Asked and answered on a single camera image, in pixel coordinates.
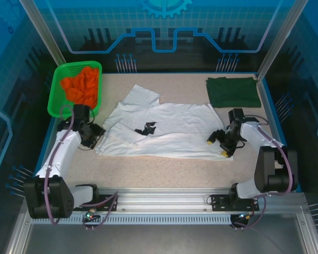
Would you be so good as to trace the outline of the aluminium frame post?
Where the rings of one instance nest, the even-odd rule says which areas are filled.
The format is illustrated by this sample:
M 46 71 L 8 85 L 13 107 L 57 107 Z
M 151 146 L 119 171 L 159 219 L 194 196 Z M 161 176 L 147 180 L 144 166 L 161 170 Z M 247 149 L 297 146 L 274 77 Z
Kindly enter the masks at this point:
M 48 52 L 52 56 L 57 66 L 66 63 L 63 54 L 60 51 L 54 37 L 52 36 L 46 22 L 44 21 L 39 9 L 37 8 L 34 0 L 19 0 L 20 4 L 24 8 L 27 16 L 32 22 L 34 28 L 38 32 Z
M 278 55 L 280 49 L 284 45 L 286 39 L 289 37 L 294 25 L 300 17 L 304 7 L 308 0 L 295 0 L 290 8 L 280 30 L 278 31 L 271 47 L 269 48 L 265 58 L 262 61 L 261 66 L 257 72 L 257 80 L 262 81 Z

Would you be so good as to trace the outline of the crumpled orange t-shirt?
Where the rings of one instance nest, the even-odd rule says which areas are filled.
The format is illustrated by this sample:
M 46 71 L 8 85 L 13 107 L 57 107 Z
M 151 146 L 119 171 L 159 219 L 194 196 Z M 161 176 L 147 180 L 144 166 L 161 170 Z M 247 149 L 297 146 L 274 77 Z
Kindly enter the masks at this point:
M 60 85 L 66 99 L 74 104 L 83 104 L 94 109 L 98 104 L 99 69 L 84 67 L 75 77 L 65 77 Z

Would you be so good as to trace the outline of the white t-shirt with black print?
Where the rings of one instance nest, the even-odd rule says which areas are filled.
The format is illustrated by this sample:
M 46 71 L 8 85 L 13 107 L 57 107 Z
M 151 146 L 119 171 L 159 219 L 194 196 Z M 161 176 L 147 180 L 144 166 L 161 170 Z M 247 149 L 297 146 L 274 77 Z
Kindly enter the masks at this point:
M 160 94 L 135 85 L 103 127 L 96 154 L 110 157 L 156 156 L 227 160 L 208 137 L 224 125 L 210 104 L 160 103 Z

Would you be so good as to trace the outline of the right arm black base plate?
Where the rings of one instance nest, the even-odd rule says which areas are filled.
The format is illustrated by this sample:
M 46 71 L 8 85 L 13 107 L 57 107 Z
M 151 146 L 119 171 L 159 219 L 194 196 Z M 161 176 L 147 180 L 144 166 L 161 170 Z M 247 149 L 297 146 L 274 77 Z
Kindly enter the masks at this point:
M 213 212 L 255 212 L 259 211 L 259 203 L 253 199 L 230 198 L 229 195 L 211 195 Z

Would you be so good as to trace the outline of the folded dark green t-shirt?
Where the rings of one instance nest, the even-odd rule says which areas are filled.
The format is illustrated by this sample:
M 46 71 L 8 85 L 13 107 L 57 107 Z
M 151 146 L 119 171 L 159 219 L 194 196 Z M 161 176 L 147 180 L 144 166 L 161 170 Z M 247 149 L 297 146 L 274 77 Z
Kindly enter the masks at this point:
M 249 78 L 208 78 L 206 89 L 213 108 L 260 108 L 257 81 Z

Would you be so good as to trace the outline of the green plastic basket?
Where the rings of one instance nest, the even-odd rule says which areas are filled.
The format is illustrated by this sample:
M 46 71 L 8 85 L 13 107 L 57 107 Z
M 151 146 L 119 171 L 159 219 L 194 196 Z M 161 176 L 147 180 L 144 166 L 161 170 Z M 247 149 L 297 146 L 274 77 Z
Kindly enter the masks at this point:
M 90 113 L 91 117 L 97 116 L 99 114 L 99 108 L 102 101 L 102 66 L 97 61 L 79 61 L 79 62 L 70 62 L 60 65 L 54 71 L 52 78 L 50 95 L 47 110 L 52 117 L 69 117 L 69 109 L 62 109 L 64 105 L 75 105 L 73 102 L 70 102 L 66 99 L 64 90 L 60 85 L 60 81 L 65 77 L 75 77 L 78 75 L 84 67 L 92 67 L 99 69 L 99 91 L 98 91 L 98 104 Z

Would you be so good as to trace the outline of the aluminium mounting rail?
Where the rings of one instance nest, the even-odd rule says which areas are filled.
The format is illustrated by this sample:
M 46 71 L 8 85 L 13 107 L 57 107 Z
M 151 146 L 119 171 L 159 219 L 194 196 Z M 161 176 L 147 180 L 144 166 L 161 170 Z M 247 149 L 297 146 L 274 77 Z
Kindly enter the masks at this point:
M 118 192 L 119 214 L 210 214 L 209 195 L 226 195 L 228 188 L 100 188 L 101 194 Z M 267 214 L 309 211 L 303 193 L 266 196 Z

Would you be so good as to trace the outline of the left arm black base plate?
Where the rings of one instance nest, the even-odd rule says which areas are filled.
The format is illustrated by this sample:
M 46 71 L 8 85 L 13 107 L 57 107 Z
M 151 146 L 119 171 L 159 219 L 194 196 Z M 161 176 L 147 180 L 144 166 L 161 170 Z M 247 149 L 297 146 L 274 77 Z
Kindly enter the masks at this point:
M 106 199 L 108 199 L 111 195 L 100 195 L 99 200 L 97 201 L 97 203 L 105 201 Z M 105 202 L 102 205 L 96 206 L 95 209 L 97 211 L 102 211 L 102 212 L 107 212 L 109 210 L 109 208 L 112 206 L 111 211 L 115 212 L 117 210 L 117 204 L 118 204 L 118 199 L 116 199 L 113 202 L 113 198 L 111 198 L 110 200 L 108 200 L 107 202 Z

